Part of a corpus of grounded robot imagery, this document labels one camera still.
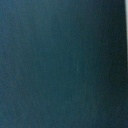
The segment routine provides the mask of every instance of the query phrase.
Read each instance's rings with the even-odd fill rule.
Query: textured surface
[[[127,128],[123,0],[0,1],[0,128]]]

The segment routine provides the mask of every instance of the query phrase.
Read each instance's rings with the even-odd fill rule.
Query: teal cloth
[[[0,128],[127,128],[123,0],[0,1]]]

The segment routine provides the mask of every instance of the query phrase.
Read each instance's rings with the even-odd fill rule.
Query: dark teal fabric
[[[123,0],[0,1],[0,128],[127,128]]]

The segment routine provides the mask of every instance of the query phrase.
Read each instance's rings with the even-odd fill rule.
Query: dark green background
[[[0,128],[127,128],[123,0],[0,1]]]

